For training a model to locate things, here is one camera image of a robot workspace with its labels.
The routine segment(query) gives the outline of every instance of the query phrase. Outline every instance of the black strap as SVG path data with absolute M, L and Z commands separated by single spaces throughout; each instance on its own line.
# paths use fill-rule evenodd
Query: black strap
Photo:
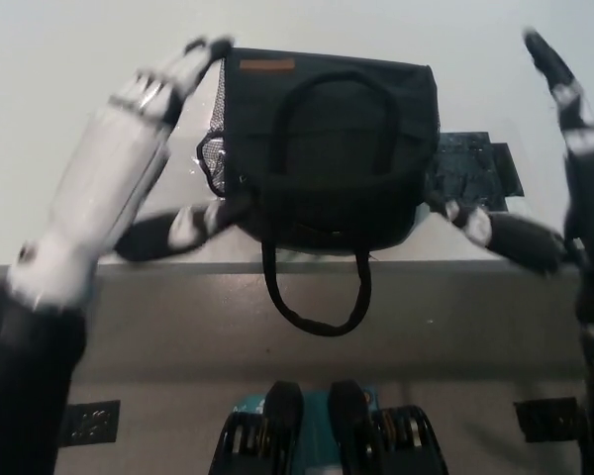
M 347 322 L 338 327 L 315 322 L 314 320 L 304 319 L 296 312 L 290 310 L 284 303 L 279 293 L 277 286 L 277 256 L 276 247 L 272 242 L 263 242 L 261 245 L 262 266 L 264 269 L 264 280 L 266 281 L 266 288 L 270 299 L 275 304 L 275 307 L 284 318 L 299 330 L 306 333 L 314 334 L 316 336 L 342 336 L 350 333 L 363 321 L 367 309 L 369 308 L 369 301 L 372 295 L 372 277 L 369 271 L 369 251 L 361 250 L 356 252 L 356 268 L 358 270 L 358 278 L 360 280 L 360 287 L 358 288 L 358 296 L 356 297 L 356 304 L 354 310 L 349 314 Z
M 380 97 L 385 108 L 385 119 L 374 157 L 374 174 L 384 174 L 391 170 L 394 148 L 398 137 L 400 112 L 394 96 L 381 84 L 359 71 L 342 71 L 322 74 L 308 79 L 290 91 L 277 109 L 270 134 L 269 170 L 271 173 L 285 174 L 288 152 L 288 124 L 297 105 L 304 100 L 309 89 L 327 82 L 351 81 L 363 84 Z

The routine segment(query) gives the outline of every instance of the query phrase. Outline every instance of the white tabletop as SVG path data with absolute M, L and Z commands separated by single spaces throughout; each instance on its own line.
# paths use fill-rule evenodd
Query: white tabletop
M 525 26 L 563 55 L 594 109 L 594 0 L 0 0 L 0 269 L 43 228 L 88 114 L 138 66 L 200 34 L 231 34 L 241 47 L 429 64 L 443 131 L 487 131 L 493 142 L 507 142 L 532 215 L 560 229 L 563 144 L 545 82 L 521 41 Z M 212 198 L 194 155 L 216 72 L 189 101 L 144 213 Z M 498 262 L 440 218 L 420 215 L 407 240 L 373 253 L 374 265 Z M 259 259 L 259 244 L 231 230 L 162 265 L 256 272 Z M 281 260 L 288 271 L 352 269 L 344 257 L 285 253 Z

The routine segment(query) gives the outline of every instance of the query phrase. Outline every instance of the black handbag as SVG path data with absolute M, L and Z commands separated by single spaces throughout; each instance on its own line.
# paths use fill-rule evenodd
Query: black handbag
M 261 242 L 279 312 L 305 332 L 339 336 L 369 307 L 370 251 L 400 242 L 414 224 L 439 134 L 428 66 L 234 48 L 197 155 L 218 196 L 251 196 L 239 225 Z M 356 256 L 360 288 L 345 324 L 304 319 L 286 306 L 279 246 Z

